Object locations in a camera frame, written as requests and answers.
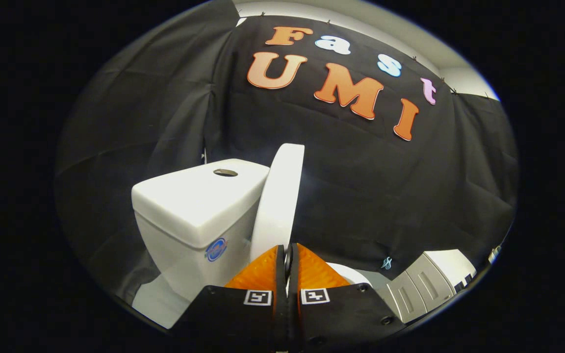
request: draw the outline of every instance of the toilet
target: toilet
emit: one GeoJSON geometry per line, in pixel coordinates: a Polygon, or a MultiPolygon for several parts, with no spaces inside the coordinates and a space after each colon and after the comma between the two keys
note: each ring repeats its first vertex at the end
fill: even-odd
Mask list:
{"type": "MultiPolygon", "coordinates": [[[[226,159],[157,176],[132,187],[141,237],[164,282],[192,302],[224,286],[251,261],[291,237],[305,147],[285,143],[271,168],[226,159]]],[[[329,265],[349,283],[359,272],[329,265]]]]}
{"type": "Polygon", "coordinates": [[[171,289],[191,302],[224,286],[250,259],[258,202],[269,168],[227,159],[132,187],[141,237],[171,289]]]}

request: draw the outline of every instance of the black fabric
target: black fabric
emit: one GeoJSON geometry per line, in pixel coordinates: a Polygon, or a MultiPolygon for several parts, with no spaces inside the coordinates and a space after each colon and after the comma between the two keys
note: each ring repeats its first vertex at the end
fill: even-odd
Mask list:
{"type": "Polygon", "coordinates": [[[382,42],[303,18],[247,18],[233,32],[227,51],[224,102],[210,114],[205,143],[209,161],[240,158],[270,165],[282,143],[305,145],[303,174],[291,241],[326,261],[379,271],[383,259],[393,278],[422,251],[461,250],[475,265],[500,243],[514,216],[517,163],[511,127],[499,102],[451,94],[441,79],[382,42]],[[308,27],[293,45],[266,45],[274,27],[308,27]],[[351,54],[317,47],[322,35],[351,43],[351,54]],[[308,58],[282,89],[247,81],[253,54],[280,55],[267,76],[282,73],[286,54],[308,58]],[[392,77],[377,66],[387,54],[402,64],[392,77]],[[350,107],[313,94],[328,74],[326,63],[350,70],[354,83],[370,77],[384,85],[368,121],[350,107]],[[430,105],[420,78],[437,89],[430,105]],[[412,141],[393,132],[406,98],[419,107],[412,141]]]}
{"type": "Polygon", "coordinates": [[[128,304],[159,275],[130,190],[201,164],[215,63],[238,19],[231,1],[212,1],[144,34],[102,67],[63,128],[61,228],[101,286],[128,304]]]}

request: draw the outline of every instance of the toilet bowl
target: toilet bowl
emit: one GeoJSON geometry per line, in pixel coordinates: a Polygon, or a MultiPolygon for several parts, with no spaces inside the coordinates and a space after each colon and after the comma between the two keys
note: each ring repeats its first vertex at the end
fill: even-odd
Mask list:
{"type": "Polygon", "coordinates": [[[141,237],[171,289],[193,301],[249,263],[250,238],[269,168],[227,159],[132,187],[141,237]]]}
{"type": "Polygon", "coordinates": [[[327,263],[333,270],[335,270],[341,277],[343,277],[349,284],[359,284],[367,283],[372,284],[370,281],[362,275],[359,271],[354,268],[349,268],[348,266],[343,266],[342,264],[327,263]]]}

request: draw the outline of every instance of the white ceiling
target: white ceiling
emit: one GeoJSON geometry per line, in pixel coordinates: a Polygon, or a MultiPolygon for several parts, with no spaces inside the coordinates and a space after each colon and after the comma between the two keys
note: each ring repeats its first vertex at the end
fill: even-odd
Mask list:
{"type": "MultiPolygon", "coordinates": [[[[233,0],[235,4],[246,2],[271,2],[271,0],[233,0]]],[[[362,0],[284,0],[297,4],[321,7],[376,27],[386,34],[406,43],[419,52],[438,69],[470,68],[471,65],[455,50],[448,47],[432,34],[394,14],[383,7],[375,6],[362,0]]]]}

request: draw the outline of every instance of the black backdrop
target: black backdrop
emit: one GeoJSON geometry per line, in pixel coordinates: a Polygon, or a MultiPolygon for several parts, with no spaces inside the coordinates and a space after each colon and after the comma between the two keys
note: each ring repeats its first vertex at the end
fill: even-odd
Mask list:
{"type": "MultiPolygon", "coordinates": [[[[61,228],[101,286],[132,304],[159,272],[139,235],[130,190],[144,179],[210,161],[240,158],[269,166],[283,143],[306,152],[292,241],[327,261],[390,279],[425,250],[459,249],[477,268],[514,218],[518,181],[511,127],[500,103],[451,94],[417,61],[374,38],[284,16],[247,18],[229,1],[208,2],[138,38],[105,64],[65,123],[56,159],[61,228]],[[289,46],[269,46],[274,27],[309,27],[289,46]],[[314,45],[322,35],[352,43],[341,55],[314,45]],[[249,84],[253,54],[302,54],[290,85],[249,84]],[[379,53],[402,63],[392,77],[379,53]],[[353,82],[385,88],[371,121],[323,103],[326,64],[353,82]],[[434,82],[435,105],[420,78],[434,82]],[[401,99],[419,107],[411,141],[395,136],[401,99]],[[379,270],[392,257],[389,270],[379,270]]],[[[284,60],[267,74],[276,77],[284,60]]]]}
{"type": "MultiPolygon", "coordinates": [[[[80,266],[60,232],[50,185],[54,147],[81,88],[133,38],[188,4],[152,3],[146,11],[128,2],[65,5],[0,7],[0,97],[7,100],[0,100],[0,342],[12,337],[11,346],[59,351],[123,351],[130,337],[152,348],[166,345],[80,266]],[[34,29],[36,23],[44,27],[34,29]]],[[[517,234],[508,237],[497,265],[469,296],[386,349],[565,347],[565,317],[551,305],[564,293],[547,295],[559,288],[559,273],[542,266],[543,259],[565,263],[565,236],[556,232],[565,227],[565,198],[555,197],[565,188],[565,172],[555,173],[556,161],[565,169],[565,130],[556,128],[561,110],[551,110],[549,94],[556,90],[561,99],[565,83],[556,80],[565,71],[551,71],[547,60],[565,52],[565,32],[541,25],[549,23],[553,8],[495,2],[422,11],[424,4],[414,1],[389,7],[444,39],[489,79],[526,158],[517,234]],[[547,206],[558,217],[550,217],[547,206]]],[[[565,7],[554,12],[565,20],[565,7]]],[[[565,65],[565,58],[557,63],[565,65]]]]}

